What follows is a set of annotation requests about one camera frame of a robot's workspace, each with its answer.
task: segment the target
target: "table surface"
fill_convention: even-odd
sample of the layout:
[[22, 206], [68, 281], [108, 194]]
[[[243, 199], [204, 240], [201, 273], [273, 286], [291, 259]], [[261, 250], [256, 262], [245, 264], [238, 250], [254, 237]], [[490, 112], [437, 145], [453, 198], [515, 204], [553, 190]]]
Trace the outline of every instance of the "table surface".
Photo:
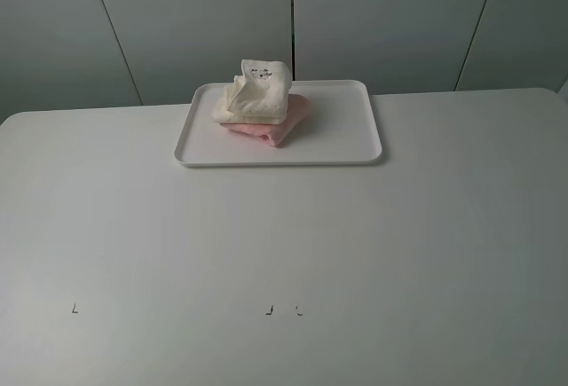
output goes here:
[[188, 106], [7, 120], [0, 383], [567, 384], [568, 106], [373, 104], [358, 167], [184, 168]]

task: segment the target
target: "folded pink cloth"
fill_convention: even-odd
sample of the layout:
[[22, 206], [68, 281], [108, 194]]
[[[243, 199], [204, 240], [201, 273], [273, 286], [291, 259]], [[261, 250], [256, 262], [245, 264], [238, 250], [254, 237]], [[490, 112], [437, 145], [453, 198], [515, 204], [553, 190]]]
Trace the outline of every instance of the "folded pink cloth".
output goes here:
[[310, 113], [310, 101], [300, 95], [288, 95], [288, 111], [282, 124], [242, 124], [224, 122], [229, 130], [254, 136], [267, 145], [278, 146], [286, 135]]

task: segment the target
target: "white tray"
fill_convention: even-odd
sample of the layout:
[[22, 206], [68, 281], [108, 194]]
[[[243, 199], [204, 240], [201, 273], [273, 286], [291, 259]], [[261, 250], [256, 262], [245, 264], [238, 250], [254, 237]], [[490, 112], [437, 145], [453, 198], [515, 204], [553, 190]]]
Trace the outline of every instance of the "white tray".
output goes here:
[[174, 153], [184, 166], [369, 164], [383, 150], [361, 82], [293, 82], [290, 93], [307, 97], [312, 114], [278, 148], [213, 123], [225, 86], [206, 84], [195, 92]]

